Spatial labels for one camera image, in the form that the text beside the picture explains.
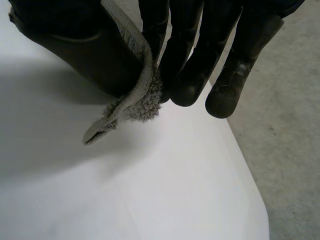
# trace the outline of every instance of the fingertip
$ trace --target fingertip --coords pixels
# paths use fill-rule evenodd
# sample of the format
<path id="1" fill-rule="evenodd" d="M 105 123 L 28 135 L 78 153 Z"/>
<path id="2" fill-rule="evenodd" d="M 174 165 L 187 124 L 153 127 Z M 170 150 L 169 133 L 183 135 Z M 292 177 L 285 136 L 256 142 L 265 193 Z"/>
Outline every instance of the fingertip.
<path id="1" fill-rule="evenodd" d="M 205 101 L 206 111 L 218 119 L 230 117 L 234 113 L 239 100 L 235 93 L 231 87 L 214 86 Z"/>
<path id="2" fill-rule="evenodd" d="M 173 91 L 171 100 L 178 106 L 189 107 L 198 99 L 198 90 L 193 85 L 177 86 Z"/>

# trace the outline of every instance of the gloved hand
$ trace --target gloved hand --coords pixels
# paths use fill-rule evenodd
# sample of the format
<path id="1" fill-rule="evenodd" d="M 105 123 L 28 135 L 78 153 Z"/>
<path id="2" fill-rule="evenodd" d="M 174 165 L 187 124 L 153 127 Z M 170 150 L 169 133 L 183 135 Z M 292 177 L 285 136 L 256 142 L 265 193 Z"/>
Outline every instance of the gloved hand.
<path id="1" fill-rule="evenodd" d="M 217 118 L 235 110 L 246 79 L 261 50 L 304 0 L 139 0 L 142 34 L 157 61 L 166 35 L 169 9 L 172 33 L 159 68 L 162 101 L 188 107 L 199 97 L 239 19 L 235 39 L 205 107 Z M 194 45 L 202 15 L 200 36 Z"/>
<path id="2" fill-rule="evenodd" d="M 10 20 L 105 93 L 120 97 L 136 85 L 142 64 L 99 0 L 10 0 Z"/>

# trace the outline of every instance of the white surface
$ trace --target white surface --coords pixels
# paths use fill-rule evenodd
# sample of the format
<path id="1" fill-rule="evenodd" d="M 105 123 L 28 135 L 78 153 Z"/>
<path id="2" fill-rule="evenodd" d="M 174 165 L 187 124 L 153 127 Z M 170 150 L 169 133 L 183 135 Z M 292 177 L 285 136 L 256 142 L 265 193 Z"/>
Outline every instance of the white surface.
<path id="1" fill-rule="evenodd" d="M 107 101 L 0 16 L 1 240 L 268 240 L 268 216 L 209 86 L 91 147 Z"/>

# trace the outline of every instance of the concrete floor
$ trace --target concrete floor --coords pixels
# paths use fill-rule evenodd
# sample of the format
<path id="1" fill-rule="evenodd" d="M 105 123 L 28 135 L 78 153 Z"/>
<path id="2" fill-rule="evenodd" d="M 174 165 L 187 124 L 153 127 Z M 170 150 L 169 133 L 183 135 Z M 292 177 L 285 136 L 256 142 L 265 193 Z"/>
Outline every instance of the concrete floor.
<path id="1" fill-rule="evenodd" d="M 138 1 L 117 3 L 141 28 Z M 307 0 L 285 18 L 228 120 L 266 205 L 270 240 L 320 239 L 319 13 L 320 1 Z"/>

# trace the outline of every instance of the gray cloth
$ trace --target gray cloth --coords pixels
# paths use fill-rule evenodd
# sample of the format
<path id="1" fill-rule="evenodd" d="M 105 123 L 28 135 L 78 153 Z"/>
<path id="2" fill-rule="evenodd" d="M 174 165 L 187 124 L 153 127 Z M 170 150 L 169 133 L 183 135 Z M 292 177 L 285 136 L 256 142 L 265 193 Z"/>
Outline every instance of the gray cloth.
<path id="1" fill-rule="evenodd" d="M 86 146 L 115 130 L 119 122 L 127 120 L 145 122 L 157 116 L 160 109 L 162 84 L 146 39 L 113 0 L 102 0 L 101 4 L 116 22 L 128 47 L 143 63 L 143 69 L 133 90 L 108 105 L 103 117 L 95 121 L 86 131 L 82 140 Z"/>

